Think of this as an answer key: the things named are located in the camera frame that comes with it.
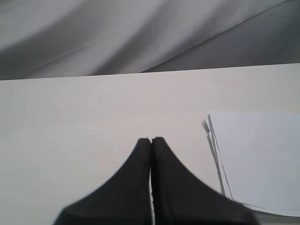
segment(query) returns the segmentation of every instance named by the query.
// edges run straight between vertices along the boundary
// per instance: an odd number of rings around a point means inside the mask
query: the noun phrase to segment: white cloth backdrop
[[[138,73],[284,0],[2,0],[0,79]]]

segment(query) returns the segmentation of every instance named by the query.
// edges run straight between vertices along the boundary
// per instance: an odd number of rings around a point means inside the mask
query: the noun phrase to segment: paper stack
[[[224,194],[262,221],[300,222],[300,115],[211,112]]]

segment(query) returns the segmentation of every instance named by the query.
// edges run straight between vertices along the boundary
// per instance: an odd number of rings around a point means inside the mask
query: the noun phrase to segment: sheet of paper
[[[253,210],[300,216],[300,115],[212,112],[225,195]]]

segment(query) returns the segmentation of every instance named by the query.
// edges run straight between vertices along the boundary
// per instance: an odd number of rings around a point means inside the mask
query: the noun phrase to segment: white paper
[[[300,216],[300,115],[212,112],[225,195],[253,210]]]

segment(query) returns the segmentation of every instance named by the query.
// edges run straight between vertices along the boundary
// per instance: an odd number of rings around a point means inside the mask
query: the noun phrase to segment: white table
[[[211,110],[300,113],[300,64],[0,82],[0,224],[51,224],[139,137],[163,136],[215,190]]]

